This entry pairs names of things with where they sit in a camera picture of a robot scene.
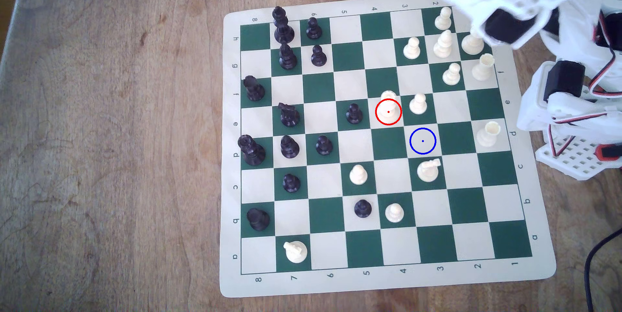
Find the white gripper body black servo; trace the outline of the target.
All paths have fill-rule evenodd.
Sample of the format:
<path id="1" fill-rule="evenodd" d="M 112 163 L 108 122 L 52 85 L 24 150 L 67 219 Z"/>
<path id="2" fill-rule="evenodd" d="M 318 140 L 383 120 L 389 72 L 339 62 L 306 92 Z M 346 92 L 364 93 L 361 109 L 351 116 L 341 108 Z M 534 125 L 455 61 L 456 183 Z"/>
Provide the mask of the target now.
<path id="1" fill-rule="evenodd" d="M 490 45 L 508 45 L 513 49 L 523 46 L 540 34 L 559 41 L 559 6 L 548 0 L 489 0 L 491 11 L 483 21 L 485 42 Z"/>

